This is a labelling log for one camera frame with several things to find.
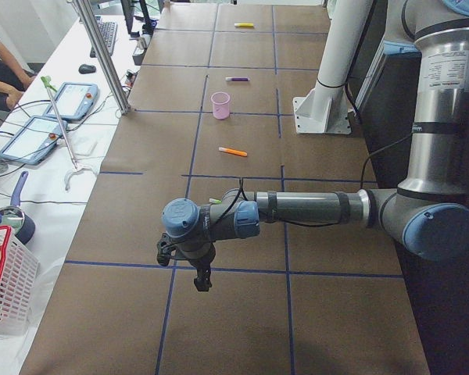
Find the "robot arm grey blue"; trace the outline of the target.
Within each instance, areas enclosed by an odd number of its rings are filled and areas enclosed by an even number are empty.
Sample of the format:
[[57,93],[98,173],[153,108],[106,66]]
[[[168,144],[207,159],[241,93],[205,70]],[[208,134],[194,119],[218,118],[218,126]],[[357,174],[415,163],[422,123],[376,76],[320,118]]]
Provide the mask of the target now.
[[406,178],[394,189],[355,193],[227,191],[216,204],[178,198],[163,209],[157,261],[185,260],[199,291],[211,288],[216,241],[250,238],[260,223],[379,227],[423,259],[454,257],[469,245],[469,208],[458,169],[469,106],[469,1],[390,1],[382,48],[420,54]]

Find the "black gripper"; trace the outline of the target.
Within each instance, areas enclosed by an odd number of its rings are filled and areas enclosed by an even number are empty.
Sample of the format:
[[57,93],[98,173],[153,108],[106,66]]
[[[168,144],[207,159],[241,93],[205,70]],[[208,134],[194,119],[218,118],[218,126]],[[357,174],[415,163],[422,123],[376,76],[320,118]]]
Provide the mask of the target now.
[[194,284],[199,292],[207,292],[212,287],[210,265],[215,255],[216,250],[212,242],[188,242],[185,245],[184,256],[198,271]]

